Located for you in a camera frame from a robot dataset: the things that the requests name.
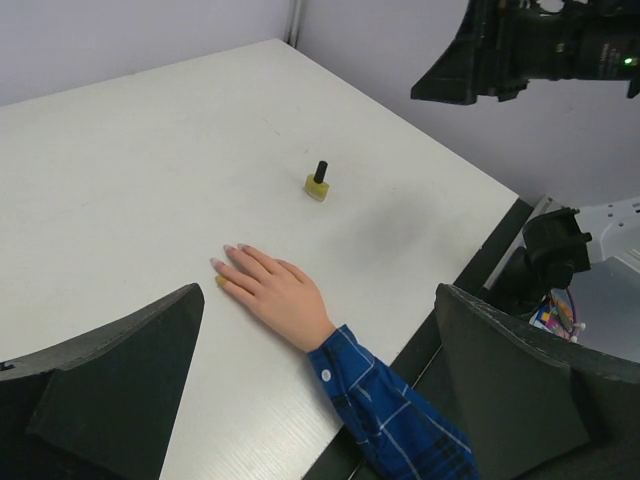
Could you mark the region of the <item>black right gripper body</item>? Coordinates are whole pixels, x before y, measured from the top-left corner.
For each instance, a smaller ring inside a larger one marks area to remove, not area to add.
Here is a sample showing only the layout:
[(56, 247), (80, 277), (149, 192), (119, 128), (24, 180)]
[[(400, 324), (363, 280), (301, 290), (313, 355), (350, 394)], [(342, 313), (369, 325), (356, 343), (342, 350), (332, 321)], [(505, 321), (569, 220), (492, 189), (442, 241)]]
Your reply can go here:
[(505, 102), (532, 80), (572, 79), (584, 15), (579, 1), (562, 1), (557, 11), (541, 1), (471, 1), (469, 101), (487, 96)]

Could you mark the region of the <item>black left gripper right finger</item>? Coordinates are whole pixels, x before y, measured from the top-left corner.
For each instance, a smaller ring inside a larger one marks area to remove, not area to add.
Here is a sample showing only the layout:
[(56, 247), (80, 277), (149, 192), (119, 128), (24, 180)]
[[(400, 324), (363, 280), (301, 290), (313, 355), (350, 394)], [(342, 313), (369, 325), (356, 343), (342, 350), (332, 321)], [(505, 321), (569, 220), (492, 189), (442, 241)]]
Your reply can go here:
[(636, 479), (639, 365), (486, 304), (445, 348), (483, 479)]

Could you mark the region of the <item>person's hand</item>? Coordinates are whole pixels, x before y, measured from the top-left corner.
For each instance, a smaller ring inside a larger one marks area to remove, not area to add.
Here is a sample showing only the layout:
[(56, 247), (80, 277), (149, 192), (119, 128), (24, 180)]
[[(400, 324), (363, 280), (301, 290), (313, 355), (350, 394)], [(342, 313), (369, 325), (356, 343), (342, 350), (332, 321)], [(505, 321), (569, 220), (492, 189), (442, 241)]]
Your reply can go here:
[(239, 244), (212, 258), (216, 283), (264, 325), (303, 352), (318, 349), (336, 330), (320, 290), (296, 266)]

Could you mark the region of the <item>right aluminium frame post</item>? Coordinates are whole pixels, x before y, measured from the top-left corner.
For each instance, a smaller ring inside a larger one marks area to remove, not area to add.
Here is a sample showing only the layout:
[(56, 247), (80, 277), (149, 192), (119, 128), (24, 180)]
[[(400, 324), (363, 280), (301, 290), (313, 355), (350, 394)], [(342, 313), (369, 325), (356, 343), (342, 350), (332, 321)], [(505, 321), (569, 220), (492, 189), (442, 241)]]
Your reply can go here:
[(285, 42), (292, 48), (296, 48), (299, 42), (300, 31), (304, 18), (304, 0), (293, 0), (287, 22)]

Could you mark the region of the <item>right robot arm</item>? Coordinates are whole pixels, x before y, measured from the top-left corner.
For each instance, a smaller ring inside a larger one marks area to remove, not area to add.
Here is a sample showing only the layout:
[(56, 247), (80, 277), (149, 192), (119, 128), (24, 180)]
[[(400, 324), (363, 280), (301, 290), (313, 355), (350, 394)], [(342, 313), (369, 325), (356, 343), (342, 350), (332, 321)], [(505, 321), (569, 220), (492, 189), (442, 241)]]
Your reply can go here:
[(514, 315), (639, 244), (639, 5), (472, 1), (415, 100), (477, 106), (472, 160), (528, 198), (487, 299)]

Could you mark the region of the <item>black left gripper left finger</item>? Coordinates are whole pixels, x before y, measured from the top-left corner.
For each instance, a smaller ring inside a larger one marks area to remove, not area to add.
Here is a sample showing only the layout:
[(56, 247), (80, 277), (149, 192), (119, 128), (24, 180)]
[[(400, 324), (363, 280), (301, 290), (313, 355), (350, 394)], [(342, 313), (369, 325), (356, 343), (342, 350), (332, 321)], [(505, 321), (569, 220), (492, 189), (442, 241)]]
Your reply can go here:
[(159, 478), (203, 313), (190, 284), (2, 362), (2, 478)]

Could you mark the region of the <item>yellow nail polish bottle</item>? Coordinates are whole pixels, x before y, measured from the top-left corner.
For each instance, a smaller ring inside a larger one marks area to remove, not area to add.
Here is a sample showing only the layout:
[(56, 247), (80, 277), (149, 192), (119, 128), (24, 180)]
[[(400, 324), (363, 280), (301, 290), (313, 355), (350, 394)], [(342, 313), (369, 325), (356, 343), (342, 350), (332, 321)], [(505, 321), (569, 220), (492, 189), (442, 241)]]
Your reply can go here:
[(329, 192), (329, 184), (326, 182), (318, 183), (315, 181), (315, 175), (309, 174), (305, 179), (303, 189), (312, 199), (323, 202)]

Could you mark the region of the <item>blue plaid sleeve forearm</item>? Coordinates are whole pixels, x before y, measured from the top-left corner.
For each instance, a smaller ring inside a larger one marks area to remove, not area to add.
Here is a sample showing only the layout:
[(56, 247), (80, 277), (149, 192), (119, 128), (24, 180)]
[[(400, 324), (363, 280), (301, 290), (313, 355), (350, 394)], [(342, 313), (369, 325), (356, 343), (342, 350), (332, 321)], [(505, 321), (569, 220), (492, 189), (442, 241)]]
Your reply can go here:
[(308, 354), (334, 410), (385, 479), (477, 479), (466, 436), (343, 325)]

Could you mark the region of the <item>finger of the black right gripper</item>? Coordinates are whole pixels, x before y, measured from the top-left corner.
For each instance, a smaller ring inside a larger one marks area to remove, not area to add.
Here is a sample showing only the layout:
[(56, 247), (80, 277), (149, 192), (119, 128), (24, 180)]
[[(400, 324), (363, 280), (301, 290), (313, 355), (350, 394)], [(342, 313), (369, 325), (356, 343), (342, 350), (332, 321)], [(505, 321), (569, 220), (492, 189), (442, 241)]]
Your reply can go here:
[(459, 33), (434, 65), (412, 86), (412, 100), (453, 105), (477, 102), (483, 35)]

